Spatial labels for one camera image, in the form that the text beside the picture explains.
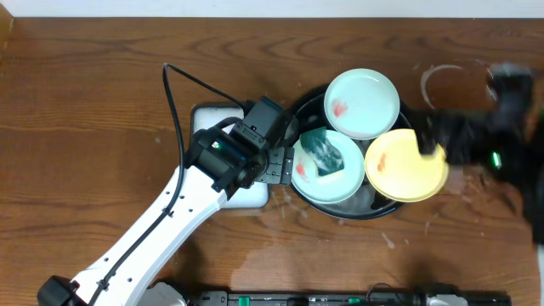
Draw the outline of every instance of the plate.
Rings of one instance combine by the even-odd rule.
[[[344,169],[323,177],[317,176],[317,166],[304,152],[300,139],[293,146],[292,185],[303,196],[318,204],[334,204],[349,198],[365,178],[365,159],[357,144],[348,136],[331,130],[326,131],[326,138],[340,150]],[[299,165],[304,167],[304,175],[296,170]]]
[[[352,139],[374,139],[399,116],[397,89],[383,74],[353,69],[337,76],[325,93],[325,114],[338,132]]]
[[[421,156],[412,129],[397,129],[378,137],[366,152],[368,180],[384,196],[402,202],[422,201],[436,194],[448,177],[445,151]]]

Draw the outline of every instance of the food stain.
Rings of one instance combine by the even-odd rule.
[[[295,169],[297,170],[298,175],[300,175],[300,177],[303,178],[303,180],[305,180],[306,182],[309,182],[309,179],[306,176],[306,170],[304,170],[304,164],[303,164],[302,158],[298,160],[298,164],[295,167]]]
[[[383,170],[385,170],[385,153],[382,154],[382,157],[380,157],[380,163],[377,164],[377,171],[382,173]]]
[[[332,109],[334,116],[340,117],[348,110],[348,104],[340,99],[335,99],[332,101]]]

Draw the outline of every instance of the sponge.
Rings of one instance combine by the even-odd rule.
[[[300,145],[315,162],[317,174],[326,176],[343,170],[342,153],[326,138],[326,128],[320,127],[300,135]]]

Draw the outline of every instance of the white wall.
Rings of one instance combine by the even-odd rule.
[[[0,3],[15,17],[544,17],[544,0],[0,0]]]

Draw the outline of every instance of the wood grain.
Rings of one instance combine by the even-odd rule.
[[[266,94],[284,106],[366,67],[427,107],[422,73],[459,65],[431,76],[429,98],[484,109],[488,63],[544,69],[543,29],[542,20],[17,19],[0,65],[0,304],[35,305],[50,275],[86,268],[162,190],[178,163],[162,62],[239,99]],[[171,83],[187,140],[191,107],[218,97],[179,76]],[[539,81],[537,102],[543,89]],[[161,274],[189,289],[245,291],[441,281],[537,304],[519,195],[485,184],[478,169],[462,182],[370,221],[326,216],[273,188],[263,209],[207,220]]]

